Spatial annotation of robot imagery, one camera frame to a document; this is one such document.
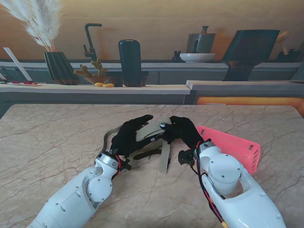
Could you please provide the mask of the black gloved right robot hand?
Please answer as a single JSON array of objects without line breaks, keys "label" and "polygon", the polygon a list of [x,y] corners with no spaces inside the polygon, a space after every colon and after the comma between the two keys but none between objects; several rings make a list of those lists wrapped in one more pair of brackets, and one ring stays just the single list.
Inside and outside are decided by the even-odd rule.
[{"label": "black gloved right robot hand", "polygon": [[193,122],[186,117],[171,116],[171,124],[161,123],[164,130],[162,139],[171,144],[176,139],[181,139],[190,149],[197,148],[204,142]]}]

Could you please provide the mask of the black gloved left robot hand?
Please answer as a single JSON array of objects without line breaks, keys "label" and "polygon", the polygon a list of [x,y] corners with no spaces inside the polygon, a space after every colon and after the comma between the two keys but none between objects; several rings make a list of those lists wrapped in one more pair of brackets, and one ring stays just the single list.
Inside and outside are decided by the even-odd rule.
[{"label": "black gloved left robot hand", "polygon": [[152,115],[147,114],[125,122],[119,128],[117,135],[113,137],[110,152],[115,155],[128,157],[131,153],[155,141],[155,135],[138,142],[136,141],[137,131],[152,118]]}]

